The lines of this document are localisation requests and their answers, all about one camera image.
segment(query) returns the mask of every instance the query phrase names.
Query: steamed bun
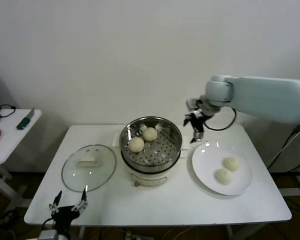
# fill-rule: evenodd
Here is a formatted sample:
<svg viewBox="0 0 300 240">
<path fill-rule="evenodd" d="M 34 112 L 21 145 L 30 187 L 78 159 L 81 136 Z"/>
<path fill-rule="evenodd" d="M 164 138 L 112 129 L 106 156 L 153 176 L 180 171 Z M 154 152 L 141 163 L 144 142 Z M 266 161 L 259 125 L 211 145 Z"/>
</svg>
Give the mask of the steamed bun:
<svg viewBox="0 0 300 240">
<path fill-rule="evenodd" d="M 219 182 L 224 185 L 230 184 L 234 179 L 233 173 L 226 168 L 217 170 L 215 175 Z"/>
<path fill-rule="evenodd" d="M 241 168 L 240 161 L 237 158 L 232 156 L 226 157 L 223 160 L 223 164 L 227 169 L 229 169 L 232 172 L 237 171 L 239 168 Z"/>
<path fill-rule="evenodd" d="M 131 152 L 138 153 L 144 149 L 145 142 L 140 137 L 134 137 L 130 140 L 128 148 Z"/>
<path fill-rule="evenodd" d="M 143 138 L 146 141 L 154 141 L 158 137 L 157 131 L 153 127 L 147 127 L 143 132 Z"/>
</svg>

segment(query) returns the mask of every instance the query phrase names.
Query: metal pot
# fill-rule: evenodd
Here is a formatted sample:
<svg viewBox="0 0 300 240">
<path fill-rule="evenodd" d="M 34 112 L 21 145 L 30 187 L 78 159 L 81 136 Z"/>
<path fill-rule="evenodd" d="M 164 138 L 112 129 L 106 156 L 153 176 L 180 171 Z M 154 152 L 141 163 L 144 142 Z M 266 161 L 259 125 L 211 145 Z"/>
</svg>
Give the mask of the metal pot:
<svg viewBox="0 0 300 240">
<path fill-rule="evenodd" d="M 154 141 L 145 141 L 143 138 L 144 130 L 149 127 L 158 133 Z M 133 137 L 144 140 L 142 151 L 135 153 L 128 148 Z M 122 130 L 119 143 L 123 160 L 130 168 L 143 174 L 158 174 L 171 168 L 179 159 L 182 135 L 171 121 L 145 116 L 130 122 Z"/>
</svg>

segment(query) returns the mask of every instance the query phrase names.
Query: white table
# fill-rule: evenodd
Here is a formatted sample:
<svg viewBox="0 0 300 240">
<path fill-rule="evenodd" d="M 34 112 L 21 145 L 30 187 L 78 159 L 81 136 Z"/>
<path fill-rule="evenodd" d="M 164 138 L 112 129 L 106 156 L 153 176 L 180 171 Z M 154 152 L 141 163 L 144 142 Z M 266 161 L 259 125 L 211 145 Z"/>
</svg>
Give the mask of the white table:
<svg viewBox="0 0 300 240">
<path fill-rule="evenodd" d="M 182 136 L 192 136 L 192 128 L 178 127 Z M 81 193 L 65 187 L 61 178 L 62 167 L 73 152 L 94 144 L 111 147 L 117 157 L 117 167 L 105 185 L 87 193 L 88 207 L 72 222 L 73 226 L 233 225 L 287 221 L 292 217 L 242 126 L 234 124 L 219 132 L 207 130 L 204 135 L 206 141 L 232 144 L 249 161 L 253 179 L 250 187 L 238 196 L 215 193 L 194 176 L 191 169 L 194 147 L 189 150 L 186 158 L 178 160 L 171 179 L 166 183 L 157 187 L 134 187 L 125 169 L 120 149 L 112 146 L 114 136 L 123 128 L 123 125 L 70 127 L 24 216 L 24 221 L 31 225 L 41 225 L 50 218 L 48 205 L 60 190 L 62 197 L 59 207 L 77 203 Z M 234 238 L 243 239 L 259 229 L 259 226 L 252 229 L 247 227 Z"/>
<path fill-rule="evenodd" d="M 0 114 L 5 116 L 11 112 L 11 109 L 2 109 Z M 18 130 L 16 126 L 29 112 L 29 109 L 16 109 L 15 113 L 12 115 L 0 119 L 0 165 L 8 159 L 10 154 L 15 150 L 21 140 L 27 135 L 29 130 L 41 116 L 41 111 L 35 110 L 34 116 L 32 117 L 29 125 L 24 130 Z M 27 186 L 22 185 L 17 191 L 14 191 L 8 184 L 5 183 L 5 180 L 12 179 L 12 176 L 3 166 L 0 166 L 0 174 L 3 176 L 0 178 L 0 192 L 10 199 L 10 204 L 6 210 L 11 210 L 15 207 L 29 206 L 31 199 L 22 198 L 22 194 L 25 192 Z"/>
</svg>

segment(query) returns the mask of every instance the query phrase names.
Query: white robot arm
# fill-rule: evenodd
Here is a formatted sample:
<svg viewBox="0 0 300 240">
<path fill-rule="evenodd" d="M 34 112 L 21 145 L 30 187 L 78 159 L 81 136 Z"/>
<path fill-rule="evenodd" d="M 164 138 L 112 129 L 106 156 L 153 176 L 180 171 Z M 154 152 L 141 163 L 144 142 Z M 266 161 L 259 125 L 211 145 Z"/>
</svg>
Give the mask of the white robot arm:
<svg viewBox="0 0 300 240">
<path fill-rule="evenodd" d="M 187 101 L 194 141 L 203 137 L 204 122 L 221 107 L 260 116 L 272 121 L 300 124 L 300 80 L 270 77 L 214 75 L 206 84 L 205 95 Z"/>
</svg>

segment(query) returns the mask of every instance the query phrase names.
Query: white plate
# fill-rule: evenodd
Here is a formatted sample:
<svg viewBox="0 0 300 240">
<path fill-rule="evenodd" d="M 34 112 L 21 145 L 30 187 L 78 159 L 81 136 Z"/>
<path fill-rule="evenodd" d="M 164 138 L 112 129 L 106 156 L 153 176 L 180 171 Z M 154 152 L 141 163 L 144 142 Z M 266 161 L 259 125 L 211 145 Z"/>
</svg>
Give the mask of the white plate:
<svg viewBox="0 0 300 240">
<path fill-rule="evenodd" d="M 233 181 L 224 185 L 218 181 L 216 171 L 225 168 L 223 161 L 227 157 L 237 158 L 241 162 L 241 168 L 233 172 Z M 199 145 L 192 155 L 192 165 L 195 174 L 203 184 L 223 195 L 239 195 L 252 181 L 252 170 L 245 158 L 235 152 L 230 145 L 220 142 Z"/>
</svg>

